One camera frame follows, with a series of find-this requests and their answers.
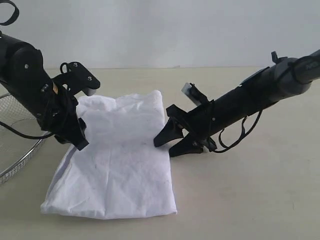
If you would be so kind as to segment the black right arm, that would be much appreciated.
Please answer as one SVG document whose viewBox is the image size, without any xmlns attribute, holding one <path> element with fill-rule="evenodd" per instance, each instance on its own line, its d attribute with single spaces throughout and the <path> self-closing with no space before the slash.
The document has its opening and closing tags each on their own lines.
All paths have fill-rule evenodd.
<svg viewBox="0 0 320 240">
<path fill-rule="evenodd" d="M 271 58 L 272 66 L 260 69 L 217 99 L 208 100 L 193 83 L 186 83 L 181 91 L 196 107 L 189 112 L 174 104 L 166 108 L 168 121 L 153 139 L 154 146 L 160 147 L 178 139 L 179 142 L 169 149 L 170 157 L 201 154 L 204 148 L 217 154 L 227 152 L 253 131 L 263 110 L 305 93 L 320 77 L 319 51 L 300 58 L 278 57 L 273 51 Z M 225 145 L 219 137 L 222 148 L 217 148 L 213 135 L 222 134 L 237 121 L 245 123 L 253 114 L 257 117 L 249 130 L 243 126 L 239 138 L 230 145 Z"/>
</svg>

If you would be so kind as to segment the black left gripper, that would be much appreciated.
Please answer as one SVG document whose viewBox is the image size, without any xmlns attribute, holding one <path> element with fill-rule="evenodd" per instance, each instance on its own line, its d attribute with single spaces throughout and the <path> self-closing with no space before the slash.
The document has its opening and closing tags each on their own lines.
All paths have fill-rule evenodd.
<svg viewBox="0 0 320 240">
<path fill-rule="evenodd" d="M 72 144 L 81 151 L 89 142 L 85 136 L 86 124 L 77 115 L 78 101 L 64 87 L 42 87 L 45 107 L 39 124 L 42 130 L 53 134 L 61 144 Z"/>
</svg>

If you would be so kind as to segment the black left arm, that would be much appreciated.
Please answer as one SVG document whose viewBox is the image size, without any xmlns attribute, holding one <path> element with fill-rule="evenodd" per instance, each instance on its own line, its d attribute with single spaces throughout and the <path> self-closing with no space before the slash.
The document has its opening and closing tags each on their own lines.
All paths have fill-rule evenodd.
<svg viewBox="0 0 320 240">
<path fill-rule="evenodd" d="M 86 124 L 77 116 L 78 101 L 71 88 L 64 87 L 63 77 L 63 74 L 49 77 L 40 50 L 27 42 L 0 35 L 1 85 L 35 117 L 42 131 L 80 151 L 89 144 Z"/>
</svg>

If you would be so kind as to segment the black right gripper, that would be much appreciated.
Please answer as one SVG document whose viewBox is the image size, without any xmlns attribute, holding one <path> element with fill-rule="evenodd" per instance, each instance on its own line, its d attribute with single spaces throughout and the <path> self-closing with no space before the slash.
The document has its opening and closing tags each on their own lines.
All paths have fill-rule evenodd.
<svg viewBox="0 0 320 240">
<path fill-rule="evenodd" d="M 186 112 L 172 104 L 166 109 L 168 122 L 160 133 L 153 139 L 155 147 L 184 137 L 183 130 L 188 134 L 169 149 L 171 158 L 187 155 L 201 154 L 206 147 L 209 152 L 217 149 L 215 141 L 211 138 L 212 124 L 214 122 L 215 101 L 197 106 Z"/>
</svg>

